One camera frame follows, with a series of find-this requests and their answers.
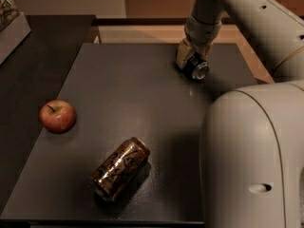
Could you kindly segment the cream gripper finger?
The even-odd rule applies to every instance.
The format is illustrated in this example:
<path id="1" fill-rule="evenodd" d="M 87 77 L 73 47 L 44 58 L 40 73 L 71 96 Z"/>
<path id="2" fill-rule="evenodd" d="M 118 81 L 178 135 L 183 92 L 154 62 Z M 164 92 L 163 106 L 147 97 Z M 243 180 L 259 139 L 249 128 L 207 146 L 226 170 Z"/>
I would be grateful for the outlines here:
<path id="1" fill-rule="evenodd" d="M 205 60 L 208 56 L 208 53 L 211 49 L 212 45 L 207 44 L 203 46 L 196 46 L 192 44 L 187 38 L 183 38 L 178 46 L 177 56 L 176 56 L 176 64 L 179 69 L 184 69 L 187 61 L 197 53 L 199 57 Z"/>

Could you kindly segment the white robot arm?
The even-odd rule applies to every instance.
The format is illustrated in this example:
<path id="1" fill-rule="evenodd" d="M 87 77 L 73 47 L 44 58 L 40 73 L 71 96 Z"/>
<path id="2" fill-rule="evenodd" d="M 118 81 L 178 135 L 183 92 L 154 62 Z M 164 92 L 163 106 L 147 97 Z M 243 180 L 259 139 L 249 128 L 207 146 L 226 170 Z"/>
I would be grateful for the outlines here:
<path id="1" fill-rule="evenodd" d="M 231 90 L 205 114 L 199 167 L 206 228 L 303 228 L 304 23 L 275 0 L 196 0 L 177 63 L 194 80 L 224 13 L 273 80 Z"/>

